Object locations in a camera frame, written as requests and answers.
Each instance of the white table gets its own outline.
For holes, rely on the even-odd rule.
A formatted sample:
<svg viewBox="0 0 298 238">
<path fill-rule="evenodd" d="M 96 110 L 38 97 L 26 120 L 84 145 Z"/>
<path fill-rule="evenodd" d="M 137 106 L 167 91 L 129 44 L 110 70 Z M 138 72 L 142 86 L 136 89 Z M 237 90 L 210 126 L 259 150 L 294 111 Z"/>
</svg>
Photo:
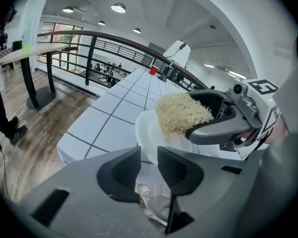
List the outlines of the white table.
<svg viewBox="0 0 298 238">
<path fill-rule="evenodd" d="M 29 50 L 27 51 L 24 49 L 20 49 L 0 59 L 0 65 L 5 65 L 16 60 L 21 60 L 23 79 L 29 94 L 29 99 L 27 100 L 27 106 L 29 109 L 42 108 L 55 98 L 56 91 L 54 88 L 52 77 L 52 51 L 61 50 L 63 48 L 66 48 L 67 46 L 67 44 L 62 43 L 37 44 L 35 46 L 29 47 Z M 29 57 L 38 54 L 46 54 L 46 65 L 50 89 L 49 87 L 43 87 L 35 90 L 31 76 Z"/>
<path fill-rule="evenodd" d="M 135 122 L 144 110 L 155 110 L 157 100 L 168 93 L 186 92 L 171 81 L 162 82 L 142 70 L 136 70 L 96 100 L 72 124 L 57 145 L 62 161 L 74 161 L 137 146 Z M 193 153 L 210 156 L 219 146 L 197 146 Z M 156 165 L 145 155 L 138 183 L 164 183 Z"/>
</svg>

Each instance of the white plate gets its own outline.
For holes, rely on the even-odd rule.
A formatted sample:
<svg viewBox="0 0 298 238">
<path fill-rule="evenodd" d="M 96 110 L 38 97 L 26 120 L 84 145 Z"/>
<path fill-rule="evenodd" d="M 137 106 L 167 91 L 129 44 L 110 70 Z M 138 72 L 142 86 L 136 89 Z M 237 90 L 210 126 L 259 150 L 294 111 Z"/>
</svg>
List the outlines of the white plate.
<svg viewBox="0 0 298 238">
<path fill-rule="evenodd" d="M 141 146 L 141 152 L 157 166 L 158 146 L 168 146 L 192 152 L 191 142 L 185 136 L 165 138 L 162 135 L 158 117 L 154 110 L 144 111 L 137 117 L 135 130 L 137 142 Z"/>
</svg>

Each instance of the metal railing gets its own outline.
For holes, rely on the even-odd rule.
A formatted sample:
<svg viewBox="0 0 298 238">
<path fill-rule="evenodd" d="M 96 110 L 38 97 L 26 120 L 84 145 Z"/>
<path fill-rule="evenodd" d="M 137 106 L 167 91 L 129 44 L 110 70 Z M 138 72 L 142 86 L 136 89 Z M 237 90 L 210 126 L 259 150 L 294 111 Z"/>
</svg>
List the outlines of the metal railing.
<svg viewBox="0 0 298 238">
<path fill-rule="evenodd" d="M 80 36 L 91 36 L 91 42 L 89 45 L 87 44 L 80 44 L 80 43 L 70 43 L 66 42 L 66 38 L 59 38 L 61 41 L 54 42 L 53 37 L 56 35 L 80 35 Z M 116 72 L 120 72 L 123 74 L 129 74 L 131 73 L 125 68 L 120 68 L 116 65 L 106 63 L 104 61 L 100 61 L 98 59 L 93 58 L 94 50 L 101 50 L 107 53 L 114 54 L 118 57 L 122 57 L 124 59 L 130 60 L 136 64 L 142 65 L 145 68 L 150 68 L 151 65 L 155 65 L 159 68 L 158 74 L 162 74 L 164 70 L 171 64 L 171 61 L 166 59 L 162 54 L 144 46 L 139 43 L 133 42 L 128 39 L 124 39 L 121 37 L 99 33 L 99 32 L 92 32 L 92 31 L 56 31 L 56 32 L 48 32 L 48 33 L 42 33 L 38 34 L 38 37 L 42 36 L 50 36 L 49 39 L 50 43 L 65 43 L 69 44 L 70 46 L 65 48 L 62 51 L 57 51 L 53 53 L 52 60 L 59 61 L 59 66 L 54 67 L 67 71 L 69 73 L 76 74 L 77 76 L 84 77 L 85 78 L 85 84 L 88 85 L 89 81 L 101 84 L 106 87 L 111 87 L 118 81 L 120 81 L 123 77 L 120 74 L 117 74 Z M 81 55 L 78 53 L 78 47 L 88 47 L 88 55 Z M 67 60 L 62 59 L 61 54 L 65 53 L 67 54 Z M 71 62 L 69 57 L 70 55 L 85 58 L 86 65 L 79 64 L 77 62 Z M 92 61 L 96 61 L 99 63 L 98 67 L 91 68 Z M 62 68 L 61 63 L 66 63 L 66 69 Z M 75 70 L 71 71 L 69 70 L 69 64 L 72 64 L 75 66 Z M 115 75 L 113 74 L 107 74 L 108 72 L 104 73 L 104 71 L 100 71 L 99 67 L 101 65 L 104 65 L 105 67 L 109 68 L 115 72 Z M 83 68 L 84 71 L 76 70 L 76 67 Z M 174 82 L 175 84 L 179 85 L 180 87 L 186 89 L 187 91 L 192 90 L 199 90 L 199 89 L 206 89 L 207 86 L 201 82 L 198 78 L 196 78 L 194 75 L 192 75 L 187 70 L 177 66 L 176 64 L 173 64 L 171 66 L 171 70 L 168 73 L 167 78 Z"/>
</svg>

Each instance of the ceiling light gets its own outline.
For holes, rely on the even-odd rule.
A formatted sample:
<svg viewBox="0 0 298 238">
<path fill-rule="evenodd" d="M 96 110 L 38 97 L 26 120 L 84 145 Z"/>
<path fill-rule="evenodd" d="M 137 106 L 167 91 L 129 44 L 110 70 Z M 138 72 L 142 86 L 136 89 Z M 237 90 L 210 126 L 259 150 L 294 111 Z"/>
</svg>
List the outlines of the ceiling light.
<svg viewBox="0 0 298 238">
<path fill-rule="evenodd" d="M 135 28 L 135 29 L 134 29 L 134 32 L 140 34 L 140 33 L 141 33 L 141 30 L 140 30 L 140 28 Z"/>
<path fill-rule="evenodd" d="M 72 6 L 66 6 L 63 9 L 63 12 L 66 12 L 66 13 L 73 13 L 73 11 L 74 11 L 74 8 Z"/>
<path fill-rule="evenodd" d="M 239 75 L 239 74 L 237 74 L 237 73 L 235 73 L 235 72 L 233 72 L 233 71 L 228 71 L 230 74 L 232 74 L 232 75 L 235 75 L 235 76 L 237 76 L 237 77 L 240 77 L 240 78 L 243 78 L 243 79 L 246 79 L 246 77 L 244 77 L 244 76 L 242 76 L 242 75 Z"/>
<path fill-rule="evenodd" d="M 111 6 L 112 10 L 114 10 L 115 12 L 119 12 L 119 13 L 125 13 L 126 12 L 126 7 L 123 3 L 121 2 L 117 2 L 114 5 Z"/>
<path fill-rule="evenodd" d="M 213 65 L 204 64 L 206 67 L 215 68 Z"/>
</svg>

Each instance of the white ceiling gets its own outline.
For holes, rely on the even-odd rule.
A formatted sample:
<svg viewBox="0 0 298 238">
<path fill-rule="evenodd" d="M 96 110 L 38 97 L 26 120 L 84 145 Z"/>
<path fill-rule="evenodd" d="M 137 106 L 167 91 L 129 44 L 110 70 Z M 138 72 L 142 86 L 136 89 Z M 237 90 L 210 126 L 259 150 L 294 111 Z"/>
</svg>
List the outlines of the white ceiling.
<svg viewBox="0 0 298 238">
<path fill-rule="evenodd" d="M 127 12 L 114 12 L 111 5 L 116 2 L 122 2 Z M 233 37 L 213 15 L 193 0 L 47 0 L 43 14 L 82 20 L 83 13 L 62 12 L 68 5 L 88 11 L 90 17 L 85 19 L 91 24 L 97 25 L 99 20 L 104 20 L 105 27 L 123 31 L 140 27 L 142 37 L 165 49 L 180 39 L 191 47 L 191 52 L 202 63 L 226 66 L 246 77 L 250 75 Z M 153 36 L 157 35 L 171 42 L 159 40 L 156 43 Z"/>
</svg>

